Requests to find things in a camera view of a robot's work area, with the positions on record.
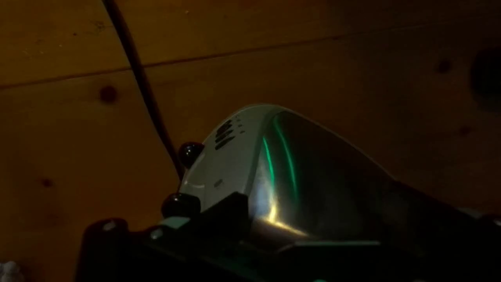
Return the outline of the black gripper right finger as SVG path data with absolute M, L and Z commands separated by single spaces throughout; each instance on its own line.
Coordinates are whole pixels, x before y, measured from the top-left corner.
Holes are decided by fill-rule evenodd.
M 501 229 L 401 182 L 372 193 L 383 242 L 403 254 L 412 279 L 501 282 Z

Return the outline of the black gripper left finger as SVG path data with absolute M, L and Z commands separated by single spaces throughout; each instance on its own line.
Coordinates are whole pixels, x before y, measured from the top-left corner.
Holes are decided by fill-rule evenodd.
M 146 248 L 148 232 L 126 220 L 90 225 L 82 237 L 76 282 L 156 282 L 156 264 Z

